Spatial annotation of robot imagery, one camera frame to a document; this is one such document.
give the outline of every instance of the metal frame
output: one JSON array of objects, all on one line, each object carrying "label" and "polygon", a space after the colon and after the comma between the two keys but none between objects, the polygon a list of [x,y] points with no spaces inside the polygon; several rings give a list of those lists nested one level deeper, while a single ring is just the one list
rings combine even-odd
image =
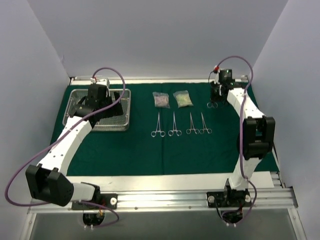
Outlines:
[{"label": "metal frame", "polygon": [[[129,79],[128,84],[140,83],[207,83],[207,79]],[[118,78],[111,79],[112,84],[121,84]],[[71,85],[91,84],[90,77],[71,79]],[[118,194],[117,212],[173,212],[173,211],[214,211],[207,206],[206,193],[221,190],[230,173],[187,174],[166,176],[78,176],[68,177],[72,182],[90,182],[98,184],[103,193]],[[254,172],[251,180],[256,184],[258,195],[255,209],[287,209],[295,235],[298,240],[305,240],[292,188],[283,188],[279,173]],[[65,207],[53,204],[34,206],[29,209],[23,228],[21,240],[28,240],[37,214],[50,213],[83,213],[71,210],[71,203]]]}]

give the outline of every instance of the wire mesh basket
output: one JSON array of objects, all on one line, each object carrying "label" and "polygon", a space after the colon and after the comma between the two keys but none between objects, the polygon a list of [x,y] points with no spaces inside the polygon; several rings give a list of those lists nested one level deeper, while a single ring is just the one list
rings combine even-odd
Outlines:
[{"label": "wire mesh basket", "polygon": [[[122,89],[110,89],[112,101],[115,101],[114,92],[122,92]],[[69,117],[70,111],[80,101],[80,99],[88,94],[88,89],[74,89],[70,93],[68,103],[64,112],[62,124],[65,126]],[[131,91],[126,89],[123,97],[121,98],[121,105],[123,109],[123,115],[113,116],[109,118],[103,118],[93,128],[93,131],[103,132],[116,132],[126,131],[129,128],[130,122],[130,105],[131,105]]]}]

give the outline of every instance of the bag with yellow-green contents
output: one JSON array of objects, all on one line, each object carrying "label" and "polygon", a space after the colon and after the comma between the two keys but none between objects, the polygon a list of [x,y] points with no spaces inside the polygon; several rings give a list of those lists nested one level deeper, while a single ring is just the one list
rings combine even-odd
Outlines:
[{"label": "bag with yellow-green contents", "polygon": [[176,91],[173,94],[176,102],[178,103],[178,108],[193,106],[193,103],[190,99],[189,92],[186,91]]}]

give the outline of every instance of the silver basket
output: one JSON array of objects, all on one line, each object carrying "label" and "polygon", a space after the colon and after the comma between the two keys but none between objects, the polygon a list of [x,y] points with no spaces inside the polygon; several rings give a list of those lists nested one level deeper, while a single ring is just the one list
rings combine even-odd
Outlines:
[{"label": "silver basket", "polygon": [[[110,89],[112,101],[115,101],[114,92],[122,92],[122,89]],[[68,103],[64,112],[62,124],[65,126],[72,108],[80,101],[80,99],[88,94],[88,89],[74,89],[70,93]],[[123,115],[113,116],[109,118],[103,118],[93,128],[93,131],[126,131],[129,128],[130,122],[130,105],[131,105],[131,91],[126,89],[123,97],[121,98],[121,105],[123,109]]]}]

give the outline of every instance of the green cloth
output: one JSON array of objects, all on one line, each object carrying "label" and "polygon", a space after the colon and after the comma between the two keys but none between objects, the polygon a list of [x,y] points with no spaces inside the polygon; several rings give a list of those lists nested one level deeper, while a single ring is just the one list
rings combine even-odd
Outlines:
[{"label": "green cloth", "polygon": [[[232,106],[207,108],[210,87],[207,83],[128,84],[131,90],[129,129],[124,132],[91,132],[83,140],[69,166],[68,176],[139,176],[171,174],[231,173],[238,160],[236,141],[239,117]],[[70,93],[88,86],[68,86],[57,115],[52,141],[63,130],[63,117]],[[173,96],[188,90],[194,106],[178,108]],[[170,109],[154,106],[153,92],[169,94]],[[248,93],[256,103],[252,89]],[[161,130],[165,137],[151,137],[160,112]],[[181,136],[169,136],[173,129],[173,112]],[[190,128],[202,129],[203,113],[212,134],[186,134]],[[272,154],[268,154],[256,171],[278,171]]]}]

